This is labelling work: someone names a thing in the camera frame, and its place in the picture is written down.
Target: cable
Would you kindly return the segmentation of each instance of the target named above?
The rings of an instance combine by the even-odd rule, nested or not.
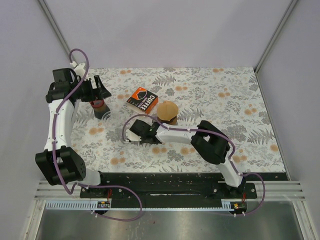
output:
[[[58,162],[57,162],[57,155],[56,155],[56,127],[57,127],[57,117],[59,115],[59,111],[61,109],[61,107],[63,106],[63,104],[70,98],[70,96],[80,87],[80,85],[84,82],[84,80],[86,79],[86,76],[88,74],[88,71],[89,71],[89,59],[88,59],[88,56],[86,55],[86,53],[84,51],[82,51],[81,49],[79,48],[74,48],[70,51],[69,53],[69,59],[70,61],[72,62],[72,53],[74,51],[79,51],[83,54],[84,58],[85,58],[85,61],[86,61],[86,66],[85,66],[85,72],[84,72],[84,75],[83,77],[81,78],[81,80],[79,81],[79,83],[75,86],[75,88],[69,92],[69,94],[62,100],[62,102],[59,104],[59,106],[56,108],[55,110],[55,114],[53,116],[53,121],[52,121],[52,158],[53,158],[53,165],[54,165],[54,168],[56,170],[56,173],[59,177],[59,180],[63,186],[63,188],[65,189],[65,191],[69,194],[69,195],[72,195],[74,190],[75,190],[75,187],[77,185],[79,185],[80,187],[83,187],[83,188],[96,188],[96,189],[102,189],[102,188],[117,188],[117,189],[125,189],[129,192],[131,192],[135,197],[136,199],[138,200],[139,202],[139,207],[140,207],[140,211],[138,213],[137,216],[133,217],[133,218],[130,218],[130,219],[120,219],[120,218],[115,218],[115,217],[110,217],[110,216],[104,216],[104,215],[100,215],[100,214],[96,214],[96,216],[99,216],[99,217],[102,217],[104,219],[110,219],[110,220],[116,220],[116,221],[121,221],[121,222],[131,222],[131,221],[134,221],[134,220],[137,220],[138,218],[140,218],[143,214],[142,212],[142,202],[141,202],[141,199],[139,198],[139,196],[134,192],[132,191],[130,188],[128,187],[125,187],[125,186],[119,186],[119,185],[103,185],[103,186],[95,186],[95,185],[84,185],[82,183],[78,183],[78,182],[75,182],[72,187],[71,187],[71,190],[69,190],[68,186],[66,185],[66,182],[64,180],[64,178],[62,177],[62,174],[60,172],[60,169],[59,169],[59,166],[58,166]]]
[[[235,153],[236,151],[236,146],[235,144],[228,138],[226,137],[225,135],[222,135],[218,132],[214,132],[214,131],[209,131],[209,130],[204,130],[204,129],[187,129],[187,128],[175,128],[175,127],[167,127],[165,126],[164,124],[162,124],[156,117],[153,117],[153,116],[150,116],[150,115],[147,115],[147,114],[137,114],[137,115],[134,115],[132,117],[130,117],[123,125],[123,128],[122,128],[122,139],[124,141],[126,141],[126,138],[125,138],[125,128],[127,126],[127,124],[134,118],[136,117],[140,117],[140,116],[143,116],[143,117],[148,117],[148,118],[151,118],[153,119],[154,121],[156,121],[161,127],[165,128],[165,129],[168,129],[168,130],[173,130],[173,131],[184,131],[184,132],[202,132],[202,133],[207,133],[207,134],[213,134],[213,135],[216,135],[218,137],[221,137],[225,140],[227,140],[231,145],[232,145],[232,152],[231,154],[228,156],[228,159],[230,160],[230,164],[232,166],[232,168],[234,169],[235,173],[236,174],[240,174],[242,177],[247,177],[249,175],[255,175],[257,176],[261,183],[262,183],[262,187],[263,187],[263,195],[262,195],[262,199],[261,199],[261,202],[259,203],[259,205],[252,211],[246,213],[245,215],[250,215],[250,214],[253,214],[255,213],[259,208],[261,208],[262,204],[264,203],[265,201],[265,197],[266,197],[266,185],[265,185],[265,182],[264,180],[262,179],[262,177],[258,174],[258,173],[255,173],[255,172],[249,172],[249,173],[246,173],[246,174],[243,174],[243,173],[239,173],[239,171],[237,170],[235,164],[233,163],[233,161],[231,160],[231,157],[233,156],[233,154]]]
[[[122,139],[123,141],[126,141],[126,138],[125,138],[125,128],[127,126],[127,124],[134,118],[136,117],[140,117],[140,116],[143,116],[143,117],[148,117],[148,118],[151,118],[153,119],[154,121],[156,121],[161,127],[163,127],[164,129],[167,129],[167,130],[174,130],[174,131],[182,131],[182,132],[202,132],[202,133],[207,133],[207,134],[213,134],[213,135],[216,135],[218,137],[221,137],[225,140],[227,140],[231,146],[232,146],[232,152],[231,154],[229,155],[228,159],[231,160],[231,157],[232,155],[235,153],[236,151],[236,146],[235,144],[225,135],[223,134],[220,134],[218,132],[215,132],[215,131],[209,131],[209,130],[205,130],[205,129],[198,129],[198,128],[193,128],[193,129],[187,129],[187,128],[175,128],[175,127],[167,127],[165,126],[164,124],[162,124],[156,117],[154,116],[150,116],[150,115],[147,115],[147,114],[137,114],[137,115],[134,115],[132,117],[130,117],[123,125],[123,128],[122,128]]]

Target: round brown object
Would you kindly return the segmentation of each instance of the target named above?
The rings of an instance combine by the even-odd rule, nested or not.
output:
[[[161,122],[175,125],[177,123],[178,106],[172,101],[164,101],[158,105],[156,114]]]

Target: table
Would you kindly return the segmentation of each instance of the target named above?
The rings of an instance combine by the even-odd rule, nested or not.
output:
[[[233,161],[240,171],[285,172],[252,67],[91,68],[88,75],[100,75],[112,94],[105,100],[111,109],[107,120],[96,119],[88,103],[79,105],[71,141],[89,169],[127,173],[219,171],[191,145],[136,145],[121,140],[124,122],[136,114],[127,108],[126,100],[143,87],[158,95],[160,103],[168,100],[177,104],[179,126],[207,120],[224,132],[236,145]],[[150,115],[156,116],[156,108]],[[151,124],[145,117],[137,119]]]

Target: gray wall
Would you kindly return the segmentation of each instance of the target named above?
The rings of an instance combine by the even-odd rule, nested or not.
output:
[[[0,239],[17,240],[42,178],[52,70],[68,61],[35,0],[3,1],[0,24]]]
[[[93,68],[258,63],[290,0],[47,1]]]
[[[320,232],[320,1],[300,1],[259,73],[294,180]]]

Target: purple cable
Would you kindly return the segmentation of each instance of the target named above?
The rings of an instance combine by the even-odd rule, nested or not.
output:
[[[59,180],[63,186],[63,188],[65,189],[65,191],[69,194],[69,195],[72,195],[74,190],[75,190],[75,187],[76,185],[79,185],[80,187],[83,187],[83,188],[96,188],[96,189],[101,189],[101,188],[118,188],[118,189],[125,189],[129,192],[131,192],[135,197],[136,199],[138,200],[139,202],[139,205],[140,205],[140,211],[139,211],[139,214],[133,218],[130,218],[130,219],[120,219],[120,218],[114,218],[114,217],[110,217],[110,216],[103,216],[103,215],[100,215],[100,214],[97,214],[97,216],[99,217],[102,217],[104,219],[110,219],[110,220],[116,220],[116,221],[122,221],[122,222],[130,222],[130,221],[134,221],[134,220],[137,220],[138,218],[140,218],[143,214],[142,212],[142,202],[141,202],[141,199],[139,198],[139,196],[134,192],[132,191],[131,189],[129,189],[128,187],[125,187],[125,186],[119,186],[119,185],[105,185],[105,186],[95,186],[95,185],[84,185],[82,183],[77,183],[75,182],[73,185],[72,185],[72,188],[71,190],[68,189],[68,186],[66,185],[66,182],[64,180],[64,178],[62,177],[62,174],[60,172],[60,169],[59,169],[59,166],[58,166],[58,162],[57,162],[57,155],[56,155],[56,127],[57,127],[57,117],[58,117],[58,114],[59,114],[59,110],[61,109],[61,107],[63,106],[63,104],[70,98],[70,96],[80,87],[80,85],[84,82],[84,80],[86,79],[86,76],[88,74],[88,71],[89,71],[89,59],[88,59],[88,56],[86,55],[86,53],[84,51],[82,51],[81,49],[79,48],[74,48],[70,51],[69,53],[69,59],[70,61],[72,62],[72,53],[74,51],[79,51],[83,54],[83,56],[85,57],[85,61],[86,61],[86,68],[85,68],[85,72],[84,72],[84,75],[83,77],[81,78],[81,80],[79,81],[79,83],[75,86],[75,88],[62,100],[62,102],[59,104],[59,106],[56,108],[55,110],[55,114],[53,116],[53,121],[52,121],[52,158],[53,158],[53,164],[54,164],[54,168],[56,170],[56,173],[59,177]]]
[[[156,121],[161,127],[165,128],[165,129],[168,129],[168,130],[173,130],[173,131],[183,131],[183,132],[202,132],[202,133],[207,133],[207,134],[213,134],[213,135],[216,135],[218,137],[221,137],[225,140],[227,140],[231,145],[232,145],[232,152],[231,154],[229,155],[228,159],[230,160],[230,164],[232,166],[232,168],[234,169],[234,171],[236,172],[236,174],[239,174],[239,171],[237,170],[235,164],[233,163],[233,161],[231,161],[231,157],[233,156],[233,154],[235,153],[236,151],[236,146],[235,144],[228,138],[226,137],[225,135],[222,135],[218,132],[214,132],[214,131],[210,131],[210,130],[204,130],[204,129],[197,129],[197,128],[193,128],[193,129],[187,129],[187,128],[174,128],[174,127],[167,127],[165,125],[163,125],[156,117],[153,117],[153,116],[150,116],[150,115],[147,115],[147,114],[137,114],[137,115],[134,115],[132,117],[130,117],[123,125],[123,128],[122,128],[122,139],[124,141],[126,141],[126,138],[125,138],[125,128],[127,126],[127,124],[134,118],[136,117],[140,117],[140,116],[143,116],[143,117],[148,117],[148,118],[151,118],[153,119],[154,121]],[[246,213],[245,215],[250,215],[250,214],[253,214],[255,213],[259,208],[261,208],[263,202],[265,201],[265,197],[266,197],[266,185],[265,185],[265,182],[264,180],[262,179],[262,177],[258,174],[258,173],[255,173],[255,172],[249,172],[249,173],[246,173],[246,174],[243,174],[241,173],[241,176],[242,177],[247,177],[249,175],[255,175],[257,176],[261,183],[262,183],[262,187],[263,187],[263,195],[262,195],[262,199],[261,199],[261,202],[259,203],[259,205],[252,211]]]

